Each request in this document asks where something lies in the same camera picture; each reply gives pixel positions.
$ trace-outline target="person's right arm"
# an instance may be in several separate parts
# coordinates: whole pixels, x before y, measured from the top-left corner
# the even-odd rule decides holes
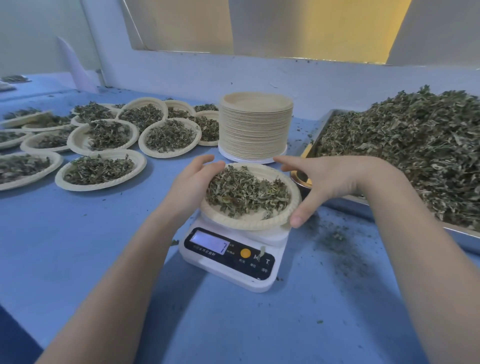
[[[329,198],[361,192],[431,363],[480,361],[480,271],[435,220],[405,175],[373,157],[276,157],[313,188],[290,218],[301,226]]]

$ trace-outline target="hand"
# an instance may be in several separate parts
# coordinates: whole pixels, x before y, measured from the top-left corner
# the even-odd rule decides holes
[[[200,206],[212,178],[225,168],[225,162],[205,164],[214,156],[198,156],[175,178],[167,196],[160,204],[173,223],[180,227]]]
[[[373,170],[389,165],[375,157],[342,156],[300,158],[274,157],[282,163],[282,171],[301,170],[312,180],[312,190],[290,217],[290,225],[299,228],[326,200],[362,190]]]

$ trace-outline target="person's left hand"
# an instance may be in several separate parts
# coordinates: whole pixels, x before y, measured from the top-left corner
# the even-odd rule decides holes
[[[198,156],[175,178],[167,196],[160,204],[178,227],[200,206],[212,178],[225,168],[225,162],[205,164],[214,160],[211,154]]]

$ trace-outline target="black control panel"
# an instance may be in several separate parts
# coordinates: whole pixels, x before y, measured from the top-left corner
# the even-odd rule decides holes
[[[275,263],[271,254],[260,256],[258,249],[203,228],[194,228],[184,245],[188,250],[258,280],[267,279]]]

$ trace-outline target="person's left arm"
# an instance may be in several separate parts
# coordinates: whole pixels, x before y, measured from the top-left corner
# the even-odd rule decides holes
[[[177,229],[224,162],[195,158],[36,364],[133,363],[153,286]]]

